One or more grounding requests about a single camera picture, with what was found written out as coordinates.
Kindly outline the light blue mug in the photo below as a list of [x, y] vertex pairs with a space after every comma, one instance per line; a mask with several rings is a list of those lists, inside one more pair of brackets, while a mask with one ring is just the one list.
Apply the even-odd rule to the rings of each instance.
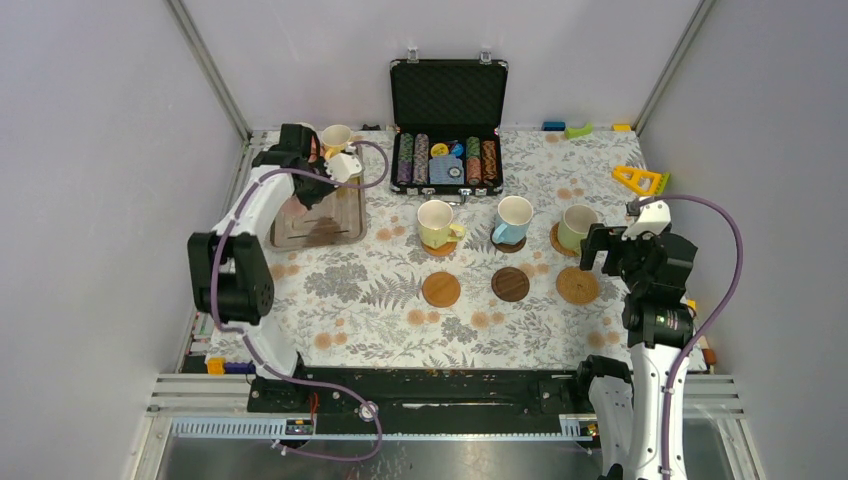
[[504, 197], [497, 206], [495, 226], [490, 235], [492, 243], [518, 245], [525, 239], [533, 217], [534, 208], [526, 198]]

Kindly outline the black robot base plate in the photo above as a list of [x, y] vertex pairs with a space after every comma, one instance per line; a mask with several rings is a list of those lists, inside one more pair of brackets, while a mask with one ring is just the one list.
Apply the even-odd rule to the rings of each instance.
[[589, 383], [575, 370], [306, 367], [297, 383], [252, 381], [250, 413], [304, 413], [320, 434], [369, 434], [360, 402], [391, 434], [553, 434], [562, 415], [590, 414]]

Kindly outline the dark brown wooden coaster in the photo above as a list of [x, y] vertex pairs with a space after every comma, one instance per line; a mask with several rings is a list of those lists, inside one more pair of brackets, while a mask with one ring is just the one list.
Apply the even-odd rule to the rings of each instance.
[[524, 271], [515, 267], [504, 267], [492, 276], [491, 288], [500, 300], [518, 302], [529, 293], [530, 280]]

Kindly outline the pale yellow mug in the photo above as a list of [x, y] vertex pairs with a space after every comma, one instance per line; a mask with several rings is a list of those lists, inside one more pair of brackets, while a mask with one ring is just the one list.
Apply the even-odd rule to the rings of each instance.
[[441, 200], [424, 202], [416, 213], [418, 235], [423, 246], [436, 250], [453, 245], [466, 236], [463, 226], [454, 223], [451, 205]]

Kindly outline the light green mug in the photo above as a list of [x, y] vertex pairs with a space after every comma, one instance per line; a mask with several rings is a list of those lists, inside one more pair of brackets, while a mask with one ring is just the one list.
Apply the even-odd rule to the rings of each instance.
[[562, 214], [556, 238], [564, 249], [579, 254], [581, 242], [588, 237], [590, 227], [598, 223], [597, 213], [587, 205], [572, 205]]

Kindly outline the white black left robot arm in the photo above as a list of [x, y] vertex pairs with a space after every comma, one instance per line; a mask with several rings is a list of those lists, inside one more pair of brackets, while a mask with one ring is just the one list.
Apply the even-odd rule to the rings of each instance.
[[310, 385], [296, 375], [300, 355], [267, 316], [274, 279], [261, 242], [279, 211], [308, 212], [336, 190], [316, 131], [284, 124], [276, 144], [251, 163], [247, 185], [209, 232], [187, 242], [192, 295], [198, 311], [211, 315], [222, 333], [239, 335], [257, 375], [274, 379], [272, 398], [288, 411], [309, 401]]

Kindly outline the woven cork coaster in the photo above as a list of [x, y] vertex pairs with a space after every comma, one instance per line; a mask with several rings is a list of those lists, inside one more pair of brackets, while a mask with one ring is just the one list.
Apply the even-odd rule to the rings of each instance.
[[600, 295], [597, 277], [578, 267], [567, 267], [557, 275], [556, 290], [566, 302], [578, 306], [590, 304]]

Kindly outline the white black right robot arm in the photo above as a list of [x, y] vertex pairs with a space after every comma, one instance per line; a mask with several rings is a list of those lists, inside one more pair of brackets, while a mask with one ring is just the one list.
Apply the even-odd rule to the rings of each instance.
[[670, 230], [625, 236], [623, 227], [590, 226], [580, 269], [598, 253], [603, 274], [627, 288], [622, 324], [629, 362], [590, 355], [578, 368], [575, 402], [595, 412], [604, 479], [684, 479], [683, 390], [694, 315], [683, 300], [696, 246]]

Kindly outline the dark walnut wooden coaster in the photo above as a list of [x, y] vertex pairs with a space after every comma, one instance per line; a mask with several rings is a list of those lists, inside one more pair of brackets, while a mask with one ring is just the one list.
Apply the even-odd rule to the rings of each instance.
[[515, 244], [497, 243], [494, 240], [490, 240], [490, 243], [494, 246], [494, 248], [502, 253], [516, 253], [525, 247], [526, 242], [527, 237], [522, 238]]

